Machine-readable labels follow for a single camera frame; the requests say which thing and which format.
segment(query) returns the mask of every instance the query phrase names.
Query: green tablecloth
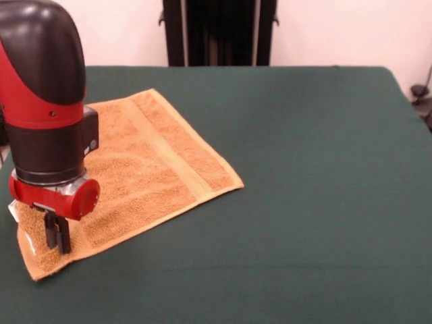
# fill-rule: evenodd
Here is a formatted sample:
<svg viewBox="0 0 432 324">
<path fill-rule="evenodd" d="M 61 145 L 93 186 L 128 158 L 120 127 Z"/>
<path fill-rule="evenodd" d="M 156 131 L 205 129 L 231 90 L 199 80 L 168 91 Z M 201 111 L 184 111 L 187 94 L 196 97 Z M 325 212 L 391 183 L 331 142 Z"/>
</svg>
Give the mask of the green tablecloth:
<svg viewBox="0 0 432 324">
<path fill-rule="evenodd" d="M 34 283 L 0 171 L 0 323 L 432 322 L 432 139 L 382 68 L 90 67 L 156 88 L 245 188 Z"/>
</svg>

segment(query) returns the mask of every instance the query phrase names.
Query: white wall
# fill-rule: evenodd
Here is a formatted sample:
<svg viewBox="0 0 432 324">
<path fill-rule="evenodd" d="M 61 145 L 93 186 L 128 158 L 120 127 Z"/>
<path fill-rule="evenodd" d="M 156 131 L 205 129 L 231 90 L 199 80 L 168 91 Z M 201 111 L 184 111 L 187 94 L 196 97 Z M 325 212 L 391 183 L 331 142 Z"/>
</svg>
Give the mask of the white wall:
<svg viewBox="0 0 432 324">
<path fill-rule="evenodd" d="M 88 65 L 167 66 L 162 0 L 58 0 Z M 383 65 L 409 95 L 432 63 L 432 0 L 279 0 L 271 65 Z"/>
</svg>

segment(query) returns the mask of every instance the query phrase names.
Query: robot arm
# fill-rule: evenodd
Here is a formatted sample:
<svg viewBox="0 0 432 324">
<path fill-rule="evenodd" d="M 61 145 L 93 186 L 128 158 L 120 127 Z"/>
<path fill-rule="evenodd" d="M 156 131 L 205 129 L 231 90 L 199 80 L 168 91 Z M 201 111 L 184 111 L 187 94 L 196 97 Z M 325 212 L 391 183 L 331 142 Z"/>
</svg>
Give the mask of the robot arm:
<svg viewBox="0 0 432 324">
<path fill-rule="evenodd" d="M 0 102 L 15 169 L 12 196 L 46 213 L 47 244 L 70 252 L 67 218 L 98 201 L 84 157 L 99 147 L 97 112 L 84 106 L 76 26 L 49 0 L 0 1 Z"/>
</svg>

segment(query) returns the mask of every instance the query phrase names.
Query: black stand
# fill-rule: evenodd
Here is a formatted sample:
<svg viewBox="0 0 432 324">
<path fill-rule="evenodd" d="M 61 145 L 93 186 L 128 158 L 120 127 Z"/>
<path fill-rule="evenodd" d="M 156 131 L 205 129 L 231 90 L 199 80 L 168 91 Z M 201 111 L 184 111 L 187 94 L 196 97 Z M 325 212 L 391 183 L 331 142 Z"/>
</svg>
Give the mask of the black stand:
<svg viewBox="0 0 432 324">
<path fill-rule="evenodd" d="M 49 248 L 58 246 L 60 254 L 70 253 L 69 223 L 66 219 L 57 216 L 52 211 L 47 211 L 45 214 L 45 232 Z"/>
<path fill-rule="evenodd" d="M 276 7 L 277 0 L 163 0 L 169 66 L 269 65 Z"/>
</svg>

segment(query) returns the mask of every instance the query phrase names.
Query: orange towel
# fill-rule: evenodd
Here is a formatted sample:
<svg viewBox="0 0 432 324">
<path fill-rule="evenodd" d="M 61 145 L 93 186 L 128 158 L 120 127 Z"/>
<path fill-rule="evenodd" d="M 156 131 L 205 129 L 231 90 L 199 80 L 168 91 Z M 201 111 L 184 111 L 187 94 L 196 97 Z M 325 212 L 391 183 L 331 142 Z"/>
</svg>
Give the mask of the orange towel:
<svg viewBox="0 0 432 324">
<path fill-rule="evenodd" d="M 244 186 L 156 90 L 90 107 L 99 113 L 100 147 L 85 161 L 101 196 L 93 213 L 70 221 L 72 253 L 49 250 L 43 214 L 14 205 L 18 243 L 33 280 Z"/>
</svg>

